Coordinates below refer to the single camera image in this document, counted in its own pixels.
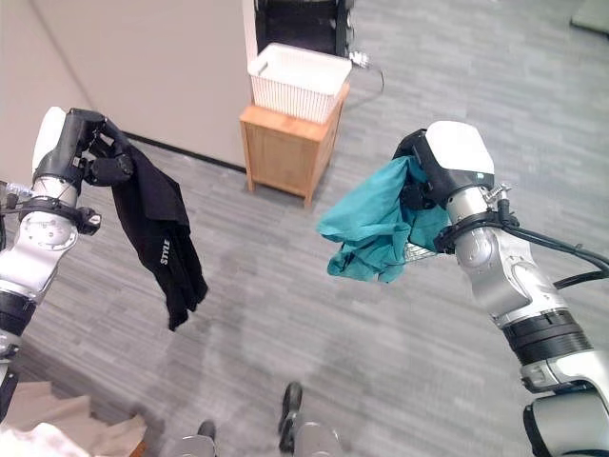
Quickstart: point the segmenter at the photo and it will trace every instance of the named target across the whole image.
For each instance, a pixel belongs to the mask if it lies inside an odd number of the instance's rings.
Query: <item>teal cloth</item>
[[[317,231],[330,241],[343,243],[330,259],[329,274],[360,281],[378,276],[388,283],[403,273],[407,242],[435,251],[433,240],[448,225],[446,211],[439,206],[401,208],[406,176],[427,181],[414,157],[394,159],[322,217]]]

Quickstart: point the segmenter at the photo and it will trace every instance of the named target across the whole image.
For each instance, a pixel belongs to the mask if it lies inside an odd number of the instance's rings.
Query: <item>power cord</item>
[[[569,245],[561,240],[520,227],[518,219],[509,212],[509,200],[506,198],[503,198],[498,202],[498,211],[488,210],[484,214],[470,216],[457,225],[450,226],[443,230],[436,240],[434,240],[437,251],[453,253],[455,248],[454,242],[457,238],[467,231],[482,227],[501,229],[512,236],[542,246],[543,248],[566,252],[581,260],[585,260],[599,269],[597,271],[588,271],[563,278],[554,283],[556,289],[569,288],[575,284],[609,278],[609,258],[591,250],[584,249],[581,244]]]
[[[4,225],[4,214],[0,214],[0,250],[7,246],[7,229]]]
[[[381,69],[380,67],[377,67],[376,65],[370,64],[370,59],[368,58],[367,54],[354,50],[349,53],[349,60],[356,67],[356,69],[373,70],[373,71],[377,72],[381,76],[381,88],[377,92],[373,93],[369,97],[364,98],[363,100],[360,100],[359,102],[355,103],[354,105],[343,108],[344,111],[350,111],[352,109],[359,108],[361,105],[364,105],[368,102],[371,102],[371,101],[379,98],[381,95],[383,95],[383,92],[384,92],[383,69]]]

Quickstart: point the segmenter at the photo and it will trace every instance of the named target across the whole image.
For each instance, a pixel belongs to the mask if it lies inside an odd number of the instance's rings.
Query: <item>wall baseboard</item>
[[[199,160],[202,160],[203,162],[208,162],[209,164],[217,165],[218,167],[224,167],[225,169],[234,169],[235,171],[239,171],[241,173],[246,172],[245,167],[241,167],[241,166],[235,165],[235,164],[230,164],[228,162],[225,162],[224,160],[214,159],[213,157],[209,157],[209,156],[203,155],[203,154],[198,154],[191,150],[177,148],[175,146],[168,145],[168,144],[162,143],[160,141],[152,140],[150,138],[146,138],[145,136],[140,136],[135,133],[131,133],[129,131],[125,131],[125,135],[128,138],[130,138],[131,140],[139,141],[141,143],[146,143],[147,145],[151,145],[156,148],[166,149],[171,152],[178,153],[178,154],[187,155],[188,157],[199,159]]]

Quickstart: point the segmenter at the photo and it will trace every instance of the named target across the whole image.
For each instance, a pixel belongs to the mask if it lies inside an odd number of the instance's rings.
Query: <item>black cloth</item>
[[[180,186],[134,146],[127,155],[135,172],[112,187],[116,212],[140,262],[167,298],[170,330],[188,319],[206,296],[207,284],[192,241]]]

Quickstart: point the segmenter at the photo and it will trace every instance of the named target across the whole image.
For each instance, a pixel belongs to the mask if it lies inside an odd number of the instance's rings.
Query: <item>beige cloth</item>
[[[39,427],[43,423],[49,427]],[[50,383],[19,384],[3,426],[7,432],[6,439],[11,442],[17,439],[41,446],[41,443],[49,440],[57,443],[66,441],[84,452],[74,454],[78,457],[128,457],[146,432],[146,423],[140,416],[114,426],[91,418],[88,396],[58,399],[52,395]]]

